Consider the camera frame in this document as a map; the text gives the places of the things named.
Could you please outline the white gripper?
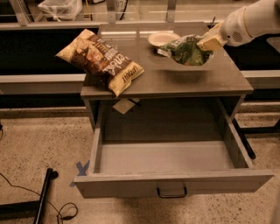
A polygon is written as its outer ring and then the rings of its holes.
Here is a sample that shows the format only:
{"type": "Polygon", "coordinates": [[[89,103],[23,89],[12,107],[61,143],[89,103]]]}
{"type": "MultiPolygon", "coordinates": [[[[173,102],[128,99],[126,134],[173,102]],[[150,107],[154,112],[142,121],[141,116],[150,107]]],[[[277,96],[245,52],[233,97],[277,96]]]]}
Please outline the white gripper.
{"type": "Polygon", "coordinates": [[[201,51],[217,51],[225,44],[242,46],[254,38],[249,34],[245,23],[246,6],[230,13],[223,23],[218,23],[206,32],[197,43],[201,51]]]}

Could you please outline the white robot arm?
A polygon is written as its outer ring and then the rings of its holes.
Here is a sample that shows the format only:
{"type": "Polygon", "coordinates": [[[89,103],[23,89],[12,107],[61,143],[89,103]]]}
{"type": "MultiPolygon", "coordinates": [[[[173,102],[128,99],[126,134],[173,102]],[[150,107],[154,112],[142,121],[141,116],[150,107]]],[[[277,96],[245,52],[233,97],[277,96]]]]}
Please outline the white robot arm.
{"type": "Polygon", "coordinates": [[[197,46],[202,51],[216,51],[224,45],[242,46],[262,35],[279,33],[280,0],[259,0],[230,13],[197,46]]]}

